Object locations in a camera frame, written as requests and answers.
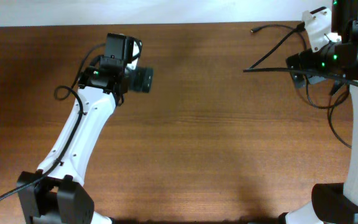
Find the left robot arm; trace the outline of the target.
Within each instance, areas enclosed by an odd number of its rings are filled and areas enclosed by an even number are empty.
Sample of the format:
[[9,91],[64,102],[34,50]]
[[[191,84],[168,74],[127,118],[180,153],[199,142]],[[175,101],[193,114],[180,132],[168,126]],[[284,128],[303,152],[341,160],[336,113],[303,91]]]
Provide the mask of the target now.
[[142,42],[108,34],[104,53],[80,67],[67,91],[75,97],[71,113],[51,151],[35,172],[23,172],[18,195],[26,223],[114,223],[99,214],[84,189],[87,166],[101,131],[124,103],[128,91],[148,93],[153,70],[138,67]]

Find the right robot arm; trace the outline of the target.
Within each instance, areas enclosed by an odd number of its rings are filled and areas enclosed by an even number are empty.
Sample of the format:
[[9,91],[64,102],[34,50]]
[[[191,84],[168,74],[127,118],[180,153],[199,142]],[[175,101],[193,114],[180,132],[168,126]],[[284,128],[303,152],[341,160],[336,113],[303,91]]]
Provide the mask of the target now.
[[295,85],[313,72],[338,75],[349,87],[353,125],[351,161],[343,183],[316,184],[311,201],[279,216],[279,223],[358,223],[358,1],[333,1],[332,8],[305,11],[308,50],[286,59]]

